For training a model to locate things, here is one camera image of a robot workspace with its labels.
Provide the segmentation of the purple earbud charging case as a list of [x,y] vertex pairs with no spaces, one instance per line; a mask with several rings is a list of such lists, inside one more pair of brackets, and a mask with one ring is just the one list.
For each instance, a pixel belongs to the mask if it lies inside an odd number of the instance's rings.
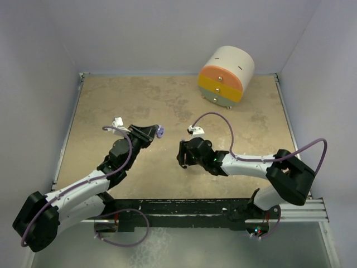
[[165,133],[165,128],[161,125],[158,126],[157,131],[156,131],[156,137],[157,138],[162,138]]

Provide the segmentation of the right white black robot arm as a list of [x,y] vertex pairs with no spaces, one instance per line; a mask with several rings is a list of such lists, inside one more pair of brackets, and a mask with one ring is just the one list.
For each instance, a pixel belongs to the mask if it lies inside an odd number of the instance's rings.
[[248,204],[253,218],[262,218],[269,209],[282,203],[305,205],[316,176],[287,150],[261,157],[233,156],[229,151],[213,150],[211,142],[201,137],[180,141],[176,159],[182,168],[199,165],[214,176],[244,175],[268,180],[271,185],[256,190]]

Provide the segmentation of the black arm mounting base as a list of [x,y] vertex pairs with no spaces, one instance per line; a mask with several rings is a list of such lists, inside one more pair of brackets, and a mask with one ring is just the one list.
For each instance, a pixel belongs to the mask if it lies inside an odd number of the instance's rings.
[[119,232],[137,227],[226,228],[231,231],[269,231],[269,224],[281,216],[281,207],[263,211],[252,198],[221,199],[115,199],[99,195],[104,203],[97,219],[116,220]]

